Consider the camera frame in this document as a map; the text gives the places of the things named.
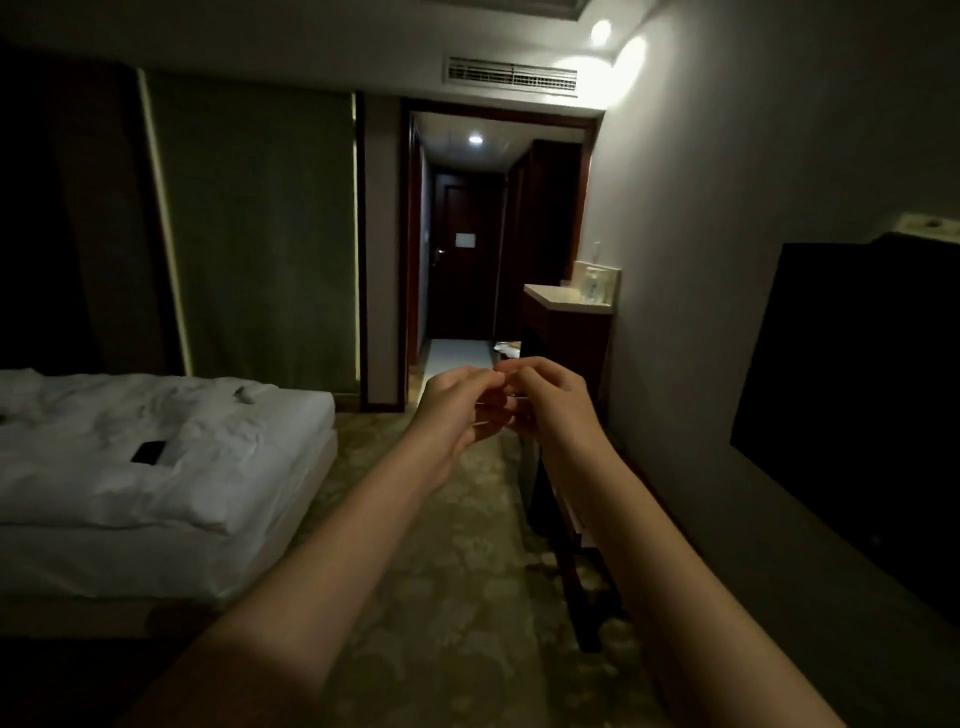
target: person's right hand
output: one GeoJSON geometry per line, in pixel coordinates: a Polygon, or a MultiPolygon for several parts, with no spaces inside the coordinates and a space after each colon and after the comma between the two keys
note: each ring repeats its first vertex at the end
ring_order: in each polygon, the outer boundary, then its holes
{"type": "Polygon", "coordinates": [[[507,393],[526,397],[533,409],[524,417],[518,408],[514,426],[544,446],[567,451],[595,449],[609,443],[600,426],[587,383],[556,362],[536,356],[508,359],[495,369],[507,375],[507,393]]]}

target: white countertop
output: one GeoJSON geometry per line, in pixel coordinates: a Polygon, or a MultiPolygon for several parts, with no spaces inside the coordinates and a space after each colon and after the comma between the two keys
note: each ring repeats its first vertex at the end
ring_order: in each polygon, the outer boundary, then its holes
{"type": "Polygon", "coordinates": [[[596,313],[611,316],[613,306],[608,303],[585,303],[576,288],[561,288],[557,285],[534,285],[527,283],[523,290],[551,311],[569,313],[596,313]]]}

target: curtain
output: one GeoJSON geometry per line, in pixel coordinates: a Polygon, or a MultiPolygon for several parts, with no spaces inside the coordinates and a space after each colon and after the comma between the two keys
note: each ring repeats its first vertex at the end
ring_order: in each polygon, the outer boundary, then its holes
{"type": "Polygon", "coordinates": [[[357,392],[351,97],[148,88],[193,374],[357,392]]]}

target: patterned carpet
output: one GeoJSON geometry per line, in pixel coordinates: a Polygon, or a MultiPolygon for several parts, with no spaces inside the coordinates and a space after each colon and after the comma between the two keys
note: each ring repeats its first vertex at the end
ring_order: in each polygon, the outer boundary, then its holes
{"type": "MultiPolygon", "coordinates": [[[[298,540],[408,418],[338,416],[341,454],[298,540]]],[[[556,559],[523,519],[518,458],[513,434],[481,443],[427,503],[324,690],[322,725],[667,725],[629,624],[602,628],[602,654],[578,649],[556,559]]]]}

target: person's left hand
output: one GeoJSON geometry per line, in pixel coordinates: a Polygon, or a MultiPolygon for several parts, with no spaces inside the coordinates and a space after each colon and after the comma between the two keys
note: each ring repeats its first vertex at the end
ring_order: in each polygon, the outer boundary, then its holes
{"type": "Polygon", "coordinates": [[[434,488],[465,449],[512,423],[505,383],[503,374],[477,367],[453,369],[427,382],[404,439],[434,460],[434,488]]]}

